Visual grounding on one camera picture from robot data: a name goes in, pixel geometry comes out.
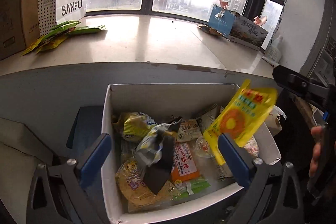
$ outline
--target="window sill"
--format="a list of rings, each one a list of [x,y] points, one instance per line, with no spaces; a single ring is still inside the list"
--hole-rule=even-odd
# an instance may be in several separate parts
[[[0,61],[0,75],[68,64],[148,62],[272,78],[273,67],[260,52],[205,34],[194,23],[145,15],[91,16],[81,21],[83,26],[104,24],[108,31],[69,38],[48,52],[14,54]]]

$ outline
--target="orange package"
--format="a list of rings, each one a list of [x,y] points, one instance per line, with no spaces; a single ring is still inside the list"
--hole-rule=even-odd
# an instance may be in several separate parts
[[[197,170],[187,143],[176,143],[174,150],[174,162],[175,166],[171,172],[173,183],[196,179],[200,176],[200,172]]]

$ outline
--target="plastic bottle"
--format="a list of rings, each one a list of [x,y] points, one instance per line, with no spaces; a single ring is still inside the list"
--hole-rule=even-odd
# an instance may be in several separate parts
[[[280,58],[282,57],[282,54],[278,48],[279,44],[282,42],[283,37],[279,36],[277,39],[273,41],[271,45],[266,49],[265,57],[273,60],[274,62],[278,63],[280,61]]]

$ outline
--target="open white cardboard box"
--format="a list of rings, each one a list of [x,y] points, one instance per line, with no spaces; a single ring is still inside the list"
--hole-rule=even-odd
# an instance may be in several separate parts
[[[214,103],[226,106],[239,89],[235,84],[121,84],[109,85],[106,93],[102,119],[102,133],[112,136],[112,114],[120,112],[144,112],[150,115],[157,123],[165,117],[174,115],[190,118],[192,113],[197,113]],[[267,164],[275,164],[281,155],[274,139],[265,123],[254,134],[259,145],[259,157]],[[193,200],[182,200],[168,208],[151,212],[131,213],[125,206],[115,180],[118,160],[120,155],[116,152],[114,140],[112,150],[101,168],[102,188],[107,216],[112,224],[127,222],[127,224],[156,223],[182,217],[206,207],[209,207],[242,189],[237,183],[228,184],[209,178],[211,187],[199,194],[193,195]]]

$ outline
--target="green and yellow snack bag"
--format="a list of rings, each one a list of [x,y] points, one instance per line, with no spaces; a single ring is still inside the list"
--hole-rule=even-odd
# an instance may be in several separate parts
[[[223,112],[203,133],[219,165],[225,160],[218,148],[218,136],[229,133],[243,147],[265,121],[277,100],[274,88],[250,89],[246,79]]]

